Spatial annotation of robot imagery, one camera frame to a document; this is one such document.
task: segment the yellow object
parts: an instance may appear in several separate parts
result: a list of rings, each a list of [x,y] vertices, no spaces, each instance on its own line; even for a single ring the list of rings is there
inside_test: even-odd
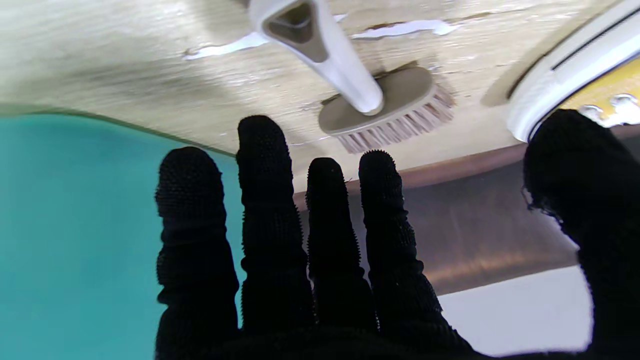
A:
[[[600,116],[606,122],[616,113],[611,97],[618,94],[630,94],[640,99],[640,57],[585,86],[562,103],[560,108],[578,110],[582,106],[597,106],[602,109]]]

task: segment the white surface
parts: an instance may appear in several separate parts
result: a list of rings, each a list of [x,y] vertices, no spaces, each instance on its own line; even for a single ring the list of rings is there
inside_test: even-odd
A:
[[[439,299],[449,323],[483,354],[580,351],[591,339],[591,295],[578,266]]]

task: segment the white brush handle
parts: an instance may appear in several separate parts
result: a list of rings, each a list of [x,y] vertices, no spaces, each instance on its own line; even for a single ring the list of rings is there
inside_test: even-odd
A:
[[[312,21],[315,22],[314,37],[324,47],[323,55],[309,56],[300,47],[308,44],[303,39],[296,46],[274,35],[269,24],[288,9],[301,5],[312,6]],[[323,0],[252,0],[249,16],[256,32],[273,42],[285,46],[314,69],[360,113],[375,115],[383,107],[382,90],[364,67],[351,41],[334,20],[328,5]]]

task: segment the scrub brush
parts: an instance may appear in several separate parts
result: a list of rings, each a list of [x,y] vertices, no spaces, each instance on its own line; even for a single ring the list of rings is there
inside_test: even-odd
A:
[[[351,154],[428,133],[450,121],[453,97],[413,67],[374,79],[322,0],[252,0],[256,32],[291,50],[340,93],[318,123]]]

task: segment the brush head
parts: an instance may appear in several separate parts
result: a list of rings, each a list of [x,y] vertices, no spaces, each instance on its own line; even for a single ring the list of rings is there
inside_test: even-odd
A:
[[[385,96],[378,114],[364,115],[341,96],[320,112],[320,128],[338,138],[351,154],[429,133],[453,118],[453,97],[433,81],[427,69],[399,70],[377,81]]]

